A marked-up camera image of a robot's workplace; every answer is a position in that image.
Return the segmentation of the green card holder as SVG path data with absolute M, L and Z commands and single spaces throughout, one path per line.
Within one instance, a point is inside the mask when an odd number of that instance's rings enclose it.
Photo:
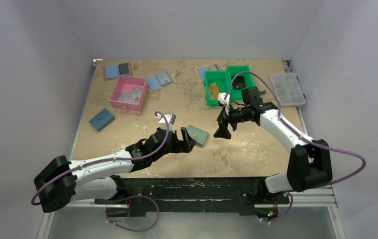
M 200 147 L 205 146 L 209 133 L 203 129 L 195 127 L 193 125 L 187 126 L 189 136 L 195 140 L 196 144 Z

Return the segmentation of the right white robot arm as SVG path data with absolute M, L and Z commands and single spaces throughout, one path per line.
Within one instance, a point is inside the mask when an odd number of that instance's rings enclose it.
M 266 177 L 260 183 L 257 195 L 262 202 L 270 202 L 279 192 L 302 192 L 332 181 L 326 141 L 314 140 L 287 122 L 275 104 L 263 102 L 257 87 L 242 90 L 242 99 L 243 106 L 235 109 L 231 106 L 228 93 L 217 95 L 217 103 L 222 110 L 217 118 L 218 130 L 213 136 L 231 139 L 229 125 L 236 130 L 238 123 L 252 121 L 274 136 L 289 153 L 286 173 Z

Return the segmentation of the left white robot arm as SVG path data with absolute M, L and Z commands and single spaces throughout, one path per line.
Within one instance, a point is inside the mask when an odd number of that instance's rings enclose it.
M 196 140 L 185 127 L 181 127 L 181 133 L 183 138 L 178 139 L 176 131 L 157 128 L 149 138 L 110 155 L 82 161 L 69 161 L 64 155 L 55 157 L 34 178 L 37 192 L 31 203 L 40 205 L 45 213 L 54 212 L 82 196 L 78 188 L 89 182 L 145 169 L 169 153 L 190 153 Z

